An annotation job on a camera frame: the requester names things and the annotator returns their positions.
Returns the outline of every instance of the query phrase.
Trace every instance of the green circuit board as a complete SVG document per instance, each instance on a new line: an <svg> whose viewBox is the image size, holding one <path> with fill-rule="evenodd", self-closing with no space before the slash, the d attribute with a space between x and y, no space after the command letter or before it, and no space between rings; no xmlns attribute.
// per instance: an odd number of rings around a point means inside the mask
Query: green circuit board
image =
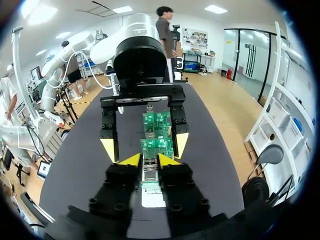
<svg viewBox="0 0 320 240"><path fill-rule="evenodd" d="M169 112L143 113L144 134L147 139L169 138L171 123Z"/></svg>
<svg viewBox="0 0 320 240"><path fill-rule="evenodd" d="M174 154L172 139L169 137L141 139L141 148L145 159L155 159L158 154L172 158Z"/></svg>

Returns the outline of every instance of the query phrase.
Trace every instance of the gray t-shirt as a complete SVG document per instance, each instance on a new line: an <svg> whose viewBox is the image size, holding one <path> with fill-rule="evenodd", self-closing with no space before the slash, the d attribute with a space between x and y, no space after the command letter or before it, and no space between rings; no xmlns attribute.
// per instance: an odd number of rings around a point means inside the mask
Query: gray t-shirt
<svg viewBox="0 0 320 240"><path fill-rule="evenodd" d="M156 21L155 26L158 30L160 40L164 40L164 51L166 57L168 59L173 59L175 57L172 53L174 40L171 35L169 24L170 23L167 19L159 17L158 21Z"/></svg>
<svg viewBox="0 0 320 240"><path fill-rule="evenodd" d="M63 72L65 72L67 64L68 64L67 62L64 64ZM74 55L70 60L68 71L66 72L66 75L68 76L69 74L77 71L78 69L79 69L78 60L77 60L77 57Z"/></svg>

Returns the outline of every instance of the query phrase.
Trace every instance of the trash can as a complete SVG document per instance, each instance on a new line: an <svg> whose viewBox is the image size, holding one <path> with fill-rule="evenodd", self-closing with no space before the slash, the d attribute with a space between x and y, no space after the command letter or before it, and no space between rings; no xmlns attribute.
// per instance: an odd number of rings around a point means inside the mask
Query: trash can
<svg viewBox="0 0 320 240"><path fill-rule="evenodd" d="M226 76L227 76L227 71L221 70L221 77L226 77Z"/></svg>

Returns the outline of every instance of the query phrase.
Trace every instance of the red fire extinguisher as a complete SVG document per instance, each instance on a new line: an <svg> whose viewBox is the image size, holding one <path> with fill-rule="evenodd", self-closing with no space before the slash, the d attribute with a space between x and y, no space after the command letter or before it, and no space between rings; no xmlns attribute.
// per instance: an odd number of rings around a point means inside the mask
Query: red fire extinguisher
<svg viewBox="0 0 320 240"><path fill-rule="evenodd" d="M231 79L231 75L232 75L232 70L231 70L231 68L229 68L228 72L226 73L226 78L230 80Z"/></svg>

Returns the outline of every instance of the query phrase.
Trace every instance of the lab coat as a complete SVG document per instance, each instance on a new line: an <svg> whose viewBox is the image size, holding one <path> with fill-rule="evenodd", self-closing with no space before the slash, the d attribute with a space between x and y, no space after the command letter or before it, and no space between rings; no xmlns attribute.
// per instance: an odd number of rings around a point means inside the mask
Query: lab coat
<svg viewBox="0 0 320 240"><path fill-rule="evenodd" d="M8 111L12 98L17 95L9 78L4 77L0 79L0 125L17 126L22 125L22 121L19 118L16 110L11 113L11 120L8 120L5 112ZM12 155L19 160L19 163L24 167L29 167L32 159L25 149L18 147L9 147L8 149Z"/></svg>
<svg viewBox="0 0 320 240"><path fill-rule="evenodd" d="M5 112L8 111L12 98L17 95L10 79L4 77L0 79L0 125L8 126L21 126L22 121L20 120L16 110L11 113L11 120L7 119Z"/></svg>

